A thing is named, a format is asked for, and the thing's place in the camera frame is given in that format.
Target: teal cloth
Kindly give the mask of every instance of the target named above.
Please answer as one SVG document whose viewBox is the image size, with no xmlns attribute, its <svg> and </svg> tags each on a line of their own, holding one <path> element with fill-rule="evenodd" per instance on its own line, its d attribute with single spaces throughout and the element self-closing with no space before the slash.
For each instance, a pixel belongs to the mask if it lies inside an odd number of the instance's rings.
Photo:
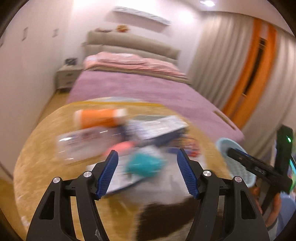
<svg viewBox="0 0 296 241">
<path fill-rule="evenodd" d="M 143 153 L 135 153 L 127 164 L 126 171 L 143 177 L 153 177 L 163 166 L 164 161 L 160 158 Z"/>
</svg>

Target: drawer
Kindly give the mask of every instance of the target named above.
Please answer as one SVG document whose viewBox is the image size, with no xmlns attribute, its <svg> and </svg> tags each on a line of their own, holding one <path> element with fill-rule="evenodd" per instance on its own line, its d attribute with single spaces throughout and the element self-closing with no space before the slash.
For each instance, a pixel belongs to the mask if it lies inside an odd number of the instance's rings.
<svg viewBox="0 0 296 241">
<path fill-rule="evenodd" d="M 58 79 L 77 79 L 80 75 L 81 71 L 61 71 L 58 72 L 57 77 Z"/>
<path fill-rule="evenodd" d="M 58 88 L 70 88 L 74 85 L 75 78 L 58 79 Z"/>
</svg>

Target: phone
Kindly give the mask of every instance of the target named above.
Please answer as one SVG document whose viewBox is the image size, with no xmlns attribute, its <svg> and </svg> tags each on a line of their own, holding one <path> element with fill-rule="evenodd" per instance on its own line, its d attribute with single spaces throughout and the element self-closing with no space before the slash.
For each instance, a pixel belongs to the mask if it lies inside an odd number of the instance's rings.
<svg viewBox="0 0 296 241">
<path fill-rule="evenodd" d="M 288 167 L 288 177 L 292 179 L 292 186 L 290 189 L 290 192 L 294 189 L 296 186 L 296 163 L 294 158 L 291 156 L 290 162 L 289 162 L 289 167 Z"/>
<path fill-rule="evenodd" d="M 278 173 L 272 166 L 266 164 L 265 162 L 246 154 L 245 152 L 230 148 L 227 151 L 227 155 L 241 163 L 249 172 L 255 174 L 257 177 L 262 178 L 264 181 L 268 182 L 270 185 L 277 187 L 280 191 L 284 191 L 289 194 L 292 188 L 293 181 L 287 175 L 287 170 L 290 165 L 288 164 L 288 168 L 285 171 L 284 175 Z M 291 166 L 290 175 L 293 175 L 296 165 Z"/>
</svg>

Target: orange curtain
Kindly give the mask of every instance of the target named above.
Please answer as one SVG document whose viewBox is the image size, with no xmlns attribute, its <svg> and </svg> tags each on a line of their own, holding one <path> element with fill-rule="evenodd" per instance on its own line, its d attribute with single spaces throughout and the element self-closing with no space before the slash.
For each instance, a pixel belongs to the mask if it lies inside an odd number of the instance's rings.
<svg viewBox="0 0 296 241">
<path fill-rule="evenodd" d="M 253 36 L 252 36 L 252 41 L 251 41 L 246 64 L 243 68 L 239 81 L 237 82 L 232 94 L 230 95 L 229 100 L 227 101 L 225 107 L 223 108 L 223 113 L 229 118 L 231 118 L 231 116 L 233 115 L 241 99 L 242 93 L 247 86 L 248 80 L 252 74 L 256 57 L 258 54 L 261 26 L 262 26 L 262 20 L 255 18 Z"/>
<path fill-rule="evenodd" d="M 253 84 L 246 93 L 246 98 L 242 101 L 238 110 L 235 112 L 232 121 L 239 129 L 242 129 L 249 117 L 255 110 L 268 82 L 273 61 L 276 53 L 276 29 L 268 25 L 268 37 L 266 40 L 266 47 L 262 55 L 257 73 L 254 77 Z"/>
</svg>

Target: upholstered headboard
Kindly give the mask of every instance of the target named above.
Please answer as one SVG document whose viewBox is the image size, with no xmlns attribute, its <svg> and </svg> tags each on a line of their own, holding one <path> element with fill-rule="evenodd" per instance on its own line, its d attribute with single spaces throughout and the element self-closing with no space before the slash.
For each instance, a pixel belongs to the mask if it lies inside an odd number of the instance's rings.
<svg viewBox="0 0 296 241">
<path fill-rule="evenodd" d="M 90 31 L 85 45 L 86 57 L 102 51 L 133 53 L 143 58 L 154 58 L 177 65 L 180 50 L 162 42 L 130 33 Z"/>
</svg>

